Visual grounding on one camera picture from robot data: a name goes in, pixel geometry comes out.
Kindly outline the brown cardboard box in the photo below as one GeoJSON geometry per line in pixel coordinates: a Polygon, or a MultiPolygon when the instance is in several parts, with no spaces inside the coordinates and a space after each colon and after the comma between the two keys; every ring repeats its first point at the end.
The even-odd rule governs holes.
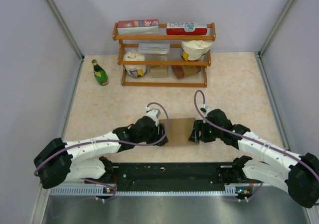
{"type": "Polygon", "coordinates": [[[169,128],[167,127],[167,120],[161,119],[160,123],[165,126],[167,132],[168,142],[165,147],[181,147],[194,146],[196,143],[189,141],[192,134],[193,124],[195,118],[174,118],[169,120],[169,128]]]}

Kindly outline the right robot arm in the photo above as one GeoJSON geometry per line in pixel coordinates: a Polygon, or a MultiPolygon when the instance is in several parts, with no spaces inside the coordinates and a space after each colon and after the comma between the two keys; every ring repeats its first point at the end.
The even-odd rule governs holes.
{"type": "Polygon", "coordinates": [[[319,201],[319,160],[300,155],[265,141],[249,128],[232,124],[220,109],[203,106],[201,120],[195,120],[189,138],[194,143],[219,139],[246,155],[233,161],[233,177],[238,182],[258,180],[289,194],[299,205],[312,208],[319,201]]]}

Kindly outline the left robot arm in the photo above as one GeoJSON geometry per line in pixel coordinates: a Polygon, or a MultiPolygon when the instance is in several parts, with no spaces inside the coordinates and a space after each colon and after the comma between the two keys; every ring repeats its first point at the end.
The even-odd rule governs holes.
{"type": "Polygon", "coordinates": [[[62,138],[51,140],[33,161],[35,174],[44,189],[82,178],[106,183],[113,177],[113,168],[105,154],[135,146],[163,146],[167,142],[165,124],[143,116],[134,124],[98,137],[71,142],[64,142],[62,138]]]}

